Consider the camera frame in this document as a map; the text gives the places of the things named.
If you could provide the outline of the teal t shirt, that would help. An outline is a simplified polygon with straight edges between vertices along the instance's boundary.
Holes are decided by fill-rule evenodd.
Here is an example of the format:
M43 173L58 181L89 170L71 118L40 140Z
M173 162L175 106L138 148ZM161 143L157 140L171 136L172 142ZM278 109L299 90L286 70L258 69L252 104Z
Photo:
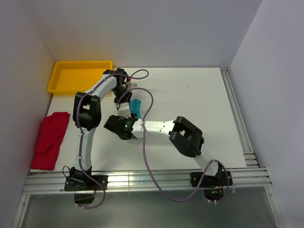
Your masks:
M131 100L129 108L132 117L141 119L141 101L139 99Z

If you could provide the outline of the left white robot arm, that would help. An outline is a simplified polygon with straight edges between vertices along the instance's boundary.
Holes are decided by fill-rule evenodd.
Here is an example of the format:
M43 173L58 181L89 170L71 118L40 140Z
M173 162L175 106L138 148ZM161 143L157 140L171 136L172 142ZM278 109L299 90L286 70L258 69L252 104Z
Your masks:
M108 92L112 91L115 95L114 104L118 113L122 114L123 117L131 117L129 102L132 92L127 91L127 83L130 81L131 78L124 69L108 69L90 89L75 95L73 121L80 130L77 135L80 142L69 175L82 190L90 188L93 183L91 151L93 136L102 118L101 101Z

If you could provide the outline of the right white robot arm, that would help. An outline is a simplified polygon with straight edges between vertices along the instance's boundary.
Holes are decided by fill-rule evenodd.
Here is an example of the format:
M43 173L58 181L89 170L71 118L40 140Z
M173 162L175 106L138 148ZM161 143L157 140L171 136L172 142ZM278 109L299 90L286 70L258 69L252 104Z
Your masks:
M115 133L122 140L142 139L151 136L169 140L183 156L193 158L206 171L206 181L216 185L222 179L220 165L207 150L203 131L188 119L178 116L171 121L147 121L135 117L111 115L104 128Z

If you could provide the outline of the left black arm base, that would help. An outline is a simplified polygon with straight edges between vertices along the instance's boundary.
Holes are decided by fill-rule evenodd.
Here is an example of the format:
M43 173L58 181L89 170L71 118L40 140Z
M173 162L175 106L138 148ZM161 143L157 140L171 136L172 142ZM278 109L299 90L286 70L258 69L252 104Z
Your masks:
M98 190L105 192L107 189L108 176L92 175L92 168L84 174L74 167L64 166L62 174L66 178L64 191L74 193L74 202L77 205L88 206L93 203Z

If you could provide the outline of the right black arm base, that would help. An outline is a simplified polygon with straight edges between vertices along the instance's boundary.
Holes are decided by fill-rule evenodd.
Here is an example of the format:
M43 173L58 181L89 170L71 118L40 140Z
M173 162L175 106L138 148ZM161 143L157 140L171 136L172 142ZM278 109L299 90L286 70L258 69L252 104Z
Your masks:
M215 176L205 175L199 188L203 189L207 200L218 201L225 195L225 188L233 185L231 173L227 171L228 178L224 171L219 171Z

